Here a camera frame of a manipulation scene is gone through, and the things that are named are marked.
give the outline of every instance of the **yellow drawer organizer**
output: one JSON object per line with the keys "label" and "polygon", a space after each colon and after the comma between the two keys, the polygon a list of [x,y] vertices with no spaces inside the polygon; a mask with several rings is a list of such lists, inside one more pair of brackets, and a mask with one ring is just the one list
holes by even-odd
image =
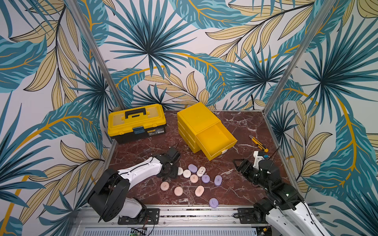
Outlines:
{"label": "yellow drawer organizer", "polygon": [[209,160],[225,153],[237,140],[205,105],[197,103],[177,113],[178,133],[190,149]]}

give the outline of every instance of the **wall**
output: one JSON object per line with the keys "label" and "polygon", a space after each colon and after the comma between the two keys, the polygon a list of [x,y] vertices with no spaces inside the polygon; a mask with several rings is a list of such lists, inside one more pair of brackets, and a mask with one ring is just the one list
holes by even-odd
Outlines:
{"label": "wall", "polygon": [[377,2],[341,1],[269,113],[291,171],[331,235],[378,235]]}
{"label": "wall", "polygon": [[322,2],[108,0],[99,48],[127,107],[262,109]]}
{"label": "wall", "polygon": [[114,103],[64,1],[0,12],[0,235],[65,235],[103,171]]}

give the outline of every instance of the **black wire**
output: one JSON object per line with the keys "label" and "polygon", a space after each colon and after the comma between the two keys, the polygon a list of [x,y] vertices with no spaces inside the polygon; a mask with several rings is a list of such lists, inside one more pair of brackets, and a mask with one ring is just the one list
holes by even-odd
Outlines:
{"label": "black wire", "polygon": [[305,205],[305,207],[306,207],[306,209],[307,209],[307,211],[308,211],[308,215],[310,216],[310,218],[311,218],[312,222],[314,223],[314,225],[317,227],[317,229],[319,230],[319,232],[320,232],[323,236],[325,236],[325,235],[323,234],[323,232],[319,229],[319,227],[316,225],[314,219],[313,219],[312,216],[311,216],[311,213],[310,213],[309,208],[306,206],[305,203],[303,203],[303,205]]}
{"label": "black wire", "polygon": [[274,156],[274,154],[278,151],[278,149],[280,149],[280,147],[278,147],[278,148],[273,152],[273,154],[268,158],[268,160],[271,159],[271,158]]}
{"label": "black wire", "polygon": [[151,232],[147,235],[147,236],[150,236],[150,234],[153,232],[153,230],[155,229],[155,220],[153,218],[151,218],[151,220],[153,221],[153,228],[151,230]]}
{"label": "black wire", "polygon": [[113,189],[113,187],[114,187],[115,182],[117,181],[117,179],[118,179],[119,177],[120,177],[120,175],[117,175],[117,177],[114,179],[114,181],[113,181],[113,183],[112,183],[112,185],[111,185],[111,187],[110,187],[110,189],[109,189],[109,193],[108,193],[108,197],[106,198],[106,202],[105,202],[105,205],[104,205],[104,209],[102,210],[102,213],[101,213],[101,215],[100,215],[100,219],[98,220],[97,223],[99,223],[99,222],[102,220],[102,217],[104,216],[105,209],[106,209],[106,204],[108,203],[109,196],[110,196],[111,192],[113,192],[112,189]]}

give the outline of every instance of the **marble table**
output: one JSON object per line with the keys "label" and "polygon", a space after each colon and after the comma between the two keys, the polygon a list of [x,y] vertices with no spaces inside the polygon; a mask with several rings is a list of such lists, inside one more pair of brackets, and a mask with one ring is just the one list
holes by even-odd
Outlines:
{"label": "marble table", "polygon": [[[276,150],[271,134],[261,112],[258,111],[216,111],[214,114],[222,121],[223,125],[238,140],[233,148],[225,154],[209,161],[202,151],[193,153],[181,138],[177,128],[177,111],[165,111],[167,120],[166,134],[157,135],[148,139],[117,145],[109,168],[115,170],[131,167],[144,161],[151,154],[163,153],[178,142],[178,150],[181,153],[180,166],[185,170],[189,164],[198,167],[204,166],[211,181],[207,184],[199,180],[193,184],[189,179],[178,176],[177,179],[169,179],[170,187],[167,191],[160,190],[161,178],[155,176],[147,178],[129,190],[127,197],[136,197],[144,204],[209,204],[209,199],[215,197],[219,204],[225,205],[253,205],[265,196],[260,188],[254,188],[250,182],[238,173],[232,163],[233,159],[246,158],[253,162],[253,151],[258,147],[248,137],[257,137],[268,149],[271,156]],[[281,176],[288,182],[287,174],[278,154],[272,158],[279,166]],[[214,178],[221,175],[222,185],[215,186]],[[194,194],[197,186],[204,186],[201,197]],[[183,195],[174,195],[174,188],[181,186]]]}

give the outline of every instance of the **toolbox lid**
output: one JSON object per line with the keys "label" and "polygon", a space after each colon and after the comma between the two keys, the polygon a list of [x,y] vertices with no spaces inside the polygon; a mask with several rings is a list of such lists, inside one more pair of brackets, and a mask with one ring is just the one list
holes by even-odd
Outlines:
{"label": "toolbox lid", "polygon": [[194,104],[177,113],[194,135],[197,135],[204,129],[220,122],[205,105],[201,102]]}
{"label": "toolbox lid", "polygon": [[163,107],[160,104],[136,107],[109,114],[108,134],[110,137],[133,132],[133,128],[145,129],[165,125]]}

